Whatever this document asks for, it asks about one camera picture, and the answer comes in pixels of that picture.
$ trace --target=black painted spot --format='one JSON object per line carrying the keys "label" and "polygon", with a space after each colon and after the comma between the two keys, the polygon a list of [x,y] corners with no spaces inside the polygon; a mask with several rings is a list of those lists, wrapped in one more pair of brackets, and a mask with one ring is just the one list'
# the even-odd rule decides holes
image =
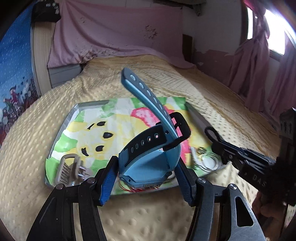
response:
{"label": "black painted spot", "polygon": [[86,152],[86,147],[85,148],[81,148],[81,152],[82,152],[83,155],[89,156],[89,154],[87,154],[87,152]]}
{"label": "black painted spot", "polygon": [[108,138],[110,138],[110,137],[112,137],[112,136],[113,136],[112,133],[110,133],[110,132],[105,132],[104,135],[103,135],[103,138],[108,139]]}
{"label": "black painted spot", "polygon": [[94,125],[94,123],[91,124],[87,129],[90,130],[90,129],[92,128],[93,125]]}
{"label": "black painted spot", "polygon": [[104,146],[97,146],[97,147],[96,147],[96,151],[97,151],[97,152],[103,151],[103,147],[104,147]]}
{"label": "black painted spot", "polygon": [[97,126],[104,126],[106,123],[106,121],[100,121],[99,123],[97,123]]}

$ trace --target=blue watch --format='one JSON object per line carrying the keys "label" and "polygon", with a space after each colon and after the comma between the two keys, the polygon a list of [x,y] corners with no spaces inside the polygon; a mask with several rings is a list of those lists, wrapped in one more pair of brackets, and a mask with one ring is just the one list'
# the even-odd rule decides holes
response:
{"label": "blue watch", "polygon": [[134,188],[159,186],[175,169],[181,153],[180,143],[191,133],[189,126],[180,113],[169,115],[152,91],[130,69],[122,70],[121,82],[160,122],[133,138],[119,153],[119,177]]}

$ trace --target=painted tray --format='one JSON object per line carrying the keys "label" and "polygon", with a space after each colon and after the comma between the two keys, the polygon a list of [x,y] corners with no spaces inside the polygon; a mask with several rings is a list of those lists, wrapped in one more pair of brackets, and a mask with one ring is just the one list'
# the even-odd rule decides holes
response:
{"label": "painted tray", "polygon": [[[195,170],[197,176],[204,176],[210,171],[192,161],[190,147],[204,147],[211,153],[211,142],[204,135],[203,129],[209,123],[183,97],[159,97],[159,101],[168,113],[180,112],[189,124],[191,136],[181,143],[181,157],[184,163]],[[65,154],[75,153],[81,157],[83,165],[90,176],[106,167],[111,156],[118,153],[137,134],[154,126],[159,120],[137,98],[111,99],[106,101],[76,104],[66,117],[46,159],[45,182],[55,186],[54,180],[59,162]],[[204,158],[206,166],[213,165],[223,168],[219,157],[216,163],[213,159]],[[155,191],[177,186],[174,174]],[[112,195],[134,192],[119,179],[116,180]]]}

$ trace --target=pink sheet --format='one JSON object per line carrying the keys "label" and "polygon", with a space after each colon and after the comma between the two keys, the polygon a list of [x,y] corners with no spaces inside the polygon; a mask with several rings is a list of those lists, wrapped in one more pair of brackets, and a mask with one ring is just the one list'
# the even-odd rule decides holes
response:
{"label": "pink sheet", "polygon": [[182,10],[159,6],[129,9],[64,0],[48,67],[93,57],[151,54],[180,68],[194,65],[182,54]]}

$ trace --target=human hand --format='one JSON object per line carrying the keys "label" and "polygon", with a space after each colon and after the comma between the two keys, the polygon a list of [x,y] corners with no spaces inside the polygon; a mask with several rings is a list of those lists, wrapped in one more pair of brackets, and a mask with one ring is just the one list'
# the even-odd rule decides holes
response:
{"label": "human hand", "polygon": [[252,209],[257,218],[261,215],[265,217],[273,217],[270,225],[263,230],[265,237],[268,237],[271,241],[279,239],[281,227],[283,224],[285,206],[282,202],[273,201],[272,203],[262,204],[262,193],[258,192],[254,202],[252,203]]}

